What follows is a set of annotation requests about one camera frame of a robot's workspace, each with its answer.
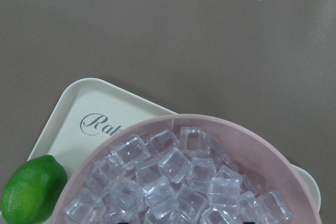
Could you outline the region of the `cream rabbit tray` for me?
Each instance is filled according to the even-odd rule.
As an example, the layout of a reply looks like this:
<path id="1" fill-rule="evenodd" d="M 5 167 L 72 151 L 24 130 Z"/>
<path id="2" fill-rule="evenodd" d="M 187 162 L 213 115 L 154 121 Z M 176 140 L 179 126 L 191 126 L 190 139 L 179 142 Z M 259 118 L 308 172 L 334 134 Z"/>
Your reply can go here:
<path id="1" fill-rule="evenodd" d="M 260 193 L 279 189 L 294 213 L 319 213 L 321 195 L 315 180 L 260 136 L 212 116 L 177 114 L 97 78 L 78 80 L 65 89 L 30 158 L 53 155 L 68 175 L 78 175 L 95 149 L 125 133 L 146 135 L 161 127 L 178 132 L 188 125 L 217 138 Z"/>

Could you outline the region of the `green lime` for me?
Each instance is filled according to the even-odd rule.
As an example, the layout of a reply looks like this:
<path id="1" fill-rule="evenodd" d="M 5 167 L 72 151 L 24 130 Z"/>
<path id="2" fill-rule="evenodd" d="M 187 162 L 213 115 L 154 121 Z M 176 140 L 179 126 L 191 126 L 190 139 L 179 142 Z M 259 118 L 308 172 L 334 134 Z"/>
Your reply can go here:
<path id="1" fill-rule="evenodd" d="M 47 220 L 67 183 L 67 174 L 52 155 L 22 164 L 10 177 L 1 197 L 7 223 L 42 223 Z"/>

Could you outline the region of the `pink bowl of ice cubes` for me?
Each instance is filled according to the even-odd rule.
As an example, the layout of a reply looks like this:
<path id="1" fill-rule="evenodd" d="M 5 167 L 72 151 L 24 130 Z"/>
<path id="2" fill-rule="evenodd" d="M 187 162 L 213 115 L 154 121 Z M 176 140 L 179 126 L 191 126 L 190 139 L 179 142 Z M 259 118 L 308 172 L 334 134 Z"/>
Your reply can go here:
<path id="1" fill-rule="evenodd" d="M 52 223 L 320 223 L 279 189 L 260 193 L 200 126 L 125 133 L 71 175 Z"/>

